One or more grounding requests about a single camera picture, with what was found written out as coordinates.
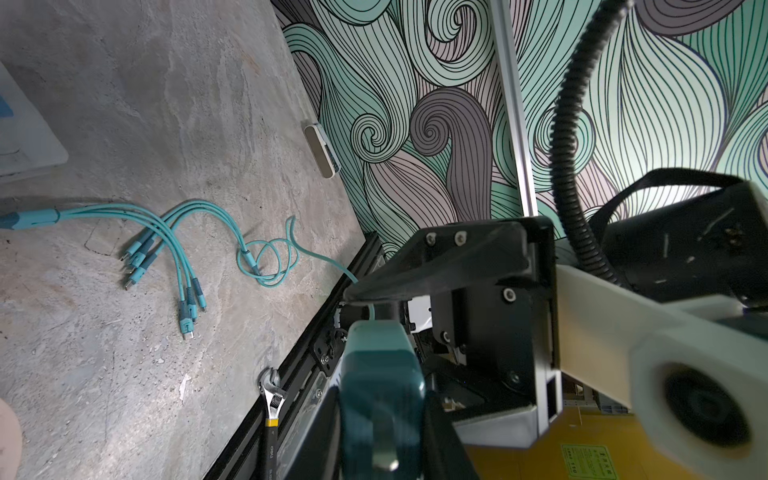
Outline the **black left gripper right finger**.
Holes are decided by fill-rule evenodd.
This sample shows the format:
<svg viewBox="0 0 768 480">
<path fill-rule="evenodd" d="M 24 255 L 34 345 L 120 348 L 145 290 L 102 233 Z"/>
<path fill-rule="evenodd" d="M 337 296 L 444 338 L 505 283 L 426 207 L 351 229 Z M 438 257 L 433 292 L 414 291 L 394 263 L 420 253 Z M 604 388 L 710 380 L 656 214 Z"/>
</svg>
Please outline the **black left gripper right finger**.
<svg viewBox="0 0 768 480">
<path fill-rule="evenodd" d="M 478 479 L 479 476 L 438 396 L 424 402 L 422 468 L 425 479 Z"/>
</svg>

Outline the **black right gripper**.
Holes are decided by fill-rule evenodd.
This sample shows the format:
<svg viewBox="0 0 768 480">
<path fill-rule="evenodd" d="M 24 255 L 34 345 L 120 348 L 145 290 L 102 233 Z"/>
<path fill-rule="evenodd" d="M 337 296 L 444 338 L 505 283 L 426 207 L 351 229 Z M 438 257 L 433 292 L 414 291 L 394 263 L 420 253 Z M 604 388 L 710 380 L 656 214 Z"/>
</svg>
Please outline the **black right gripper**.
<svg viewBox="0 0 768 480">
<path fill-rule="evenodd" d="M 556 348 L 554 227 L 543 216 L 426 228 L 344 292 L 348 303 L 428 297 L 427 386 L 459 404 L 469 445 L 526 449 L 563 409 Z"/>
</svg>

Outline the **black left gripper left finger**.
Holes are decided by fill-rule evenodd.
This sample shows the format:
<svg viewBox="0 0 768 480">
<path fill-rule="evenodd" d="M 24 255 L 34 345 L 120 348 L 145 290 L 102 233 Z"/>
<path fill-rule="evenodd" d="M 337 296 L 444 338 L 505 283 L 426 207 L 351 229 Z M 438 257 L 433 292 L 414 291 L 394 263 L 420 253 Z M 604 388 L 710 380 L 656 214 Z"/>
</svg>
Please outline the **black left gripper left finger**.
<svg viewBox="0 0 768 480">
<path fill-rule="evenodd" d="M 340 373 L 311 374 L 280 420 L 278 479 L 341 479 Z"/>
</svg>

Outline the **round pink socket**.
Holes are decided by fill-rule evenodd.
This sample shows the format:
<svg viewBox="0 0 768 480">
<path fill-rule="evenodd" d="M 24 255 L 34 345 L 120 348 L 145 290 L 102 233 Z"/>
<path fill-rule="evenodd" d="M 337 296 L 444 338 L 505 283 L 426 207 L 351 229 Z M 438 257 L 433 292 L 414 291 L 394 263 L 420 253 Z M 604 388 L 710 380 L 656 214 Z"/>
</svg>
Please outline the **round pink socket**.
<svg viewBox="0 0 768 480">
<path fill-rule="evenodd" d="M 23 434 L 17 415 L 4 400 L 0 400 L 0 434 L 0 479 L 14 480 L 22 459 Z"/>
</svg>

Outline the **white multicolour power strip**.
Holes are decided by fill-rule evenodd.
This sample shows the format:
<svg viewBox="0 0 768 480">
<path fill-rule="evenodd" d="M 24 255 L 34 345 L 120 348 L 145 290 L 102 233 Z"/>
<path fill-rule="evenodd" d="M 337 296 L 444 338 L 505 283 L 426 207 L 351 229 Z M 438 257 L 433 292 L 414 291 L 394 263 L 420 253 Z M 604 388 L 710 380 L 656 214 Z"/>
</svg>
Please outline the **white multicolour power strip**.
<svg viewBox="0 0 768 480">
<path fill-rule="evenodd" d="M 48 173 L 68 160 L 49 124 L 1 65 L 1 183 Z"/>
</svg>

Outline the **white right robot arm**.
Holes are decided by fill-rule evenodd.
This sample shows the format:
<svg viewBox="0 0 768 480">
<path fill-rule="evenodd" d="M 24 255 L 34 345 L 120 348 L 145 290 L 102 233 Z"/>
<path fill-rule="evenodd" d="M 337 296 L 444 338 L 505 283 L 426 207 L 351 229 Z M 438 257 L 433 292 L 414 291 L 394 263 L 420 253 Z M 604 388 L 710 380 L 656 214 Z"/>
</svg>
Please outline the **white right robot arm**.
<svg viewBox="0 0 768 480">
<path fill-rule="evenodd" d="M 634 411 L 663 446 L 739 458 L 766 449 L 767 217 L 753 186 L 667 168 L 634 189 L 694 184 L 709 193 L 618 222 L 610 216 L 623 194 L 591 217 L 578 203 L 576 109 L 628 8 L 599 5 L 556 103 L 552 179 L 577 266 L 557 263 L 542 217 L 417 232 L 344 298 L 375 306 L 428 297 L 437 341 L 464 361 L 431 356 L 422 375 L 401 360 L 364 368 L 341 387 L 348 425 L 373 424 L 374 385 L 407 444 L 431 444 L 450 420 L 480 425 L 482 440 L 502 428 L 506 444 L 528 447 L 559 414 L 556 375 L 566 373 Z M 467 407 L 439 414 L 431 377 L 450 382 Z"/>
</svg>

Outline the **adjustable wrench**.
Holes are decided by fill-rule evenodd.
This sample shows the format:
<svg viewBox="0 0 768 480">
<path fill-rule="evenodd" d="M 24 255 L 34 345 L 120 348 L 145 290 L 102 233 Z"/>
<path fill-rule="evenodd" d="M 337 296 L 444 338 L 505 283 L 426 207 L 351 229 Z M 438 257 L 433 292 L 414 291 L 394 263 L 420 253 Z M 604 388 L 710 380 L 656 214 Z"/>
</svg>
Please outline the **adjustable wrench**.
<svg viewBox="0 0 768 480">
<path fill-rule="evenodd" d="M 260 479 L 274 480 L 277 471 L 277 451 L 280 412 L 286 392 L 281 387 L 277 369 L 265 368 L 259 377 L 260 393 L 264 400 L 265 420 L 261 438 Z"/>
</svg>

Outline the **small white silver box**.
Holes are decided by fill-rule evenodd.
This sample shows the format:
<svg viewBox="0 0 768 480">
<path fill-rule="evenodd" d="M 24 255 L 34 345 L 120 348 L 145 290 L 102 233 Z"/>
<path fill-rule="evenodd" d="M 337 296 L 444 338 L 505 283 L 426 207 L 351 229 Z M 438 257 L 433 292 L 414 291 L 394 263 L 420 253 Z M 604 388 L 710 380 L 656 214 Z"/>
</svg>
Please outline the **small white silver box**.
<svg viewBox="0 0 768 480">
<path fill-rule="evenodd" d="M 319 123 L 309 124 L 304 127 L 303 132 L 322 177 L 325 179 L 335 177 L 340 167 L 323 126 Z"/>
</svg>

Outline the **aluminium rail right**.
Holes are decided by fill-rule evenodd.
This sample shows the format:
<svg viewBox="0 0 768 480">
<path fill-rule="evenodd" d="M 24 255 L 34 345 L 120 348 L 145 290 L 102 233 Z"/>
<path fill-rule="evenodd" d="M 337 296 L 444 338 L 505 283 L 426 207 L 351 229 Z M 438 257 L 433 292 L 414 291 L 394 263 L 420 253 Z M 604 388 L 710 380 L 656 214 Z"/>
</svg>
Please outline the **aluminium rail right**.
<svg viewBox="0 0 768 480">
<path fill-rule="evenodd" d="M 539 215 L 539 211 L 520 86 L 512 15 L 508 1 L 492 0 L 489 4 L 522 211 L 526 217 L 535 217 Z"/>
</svg>

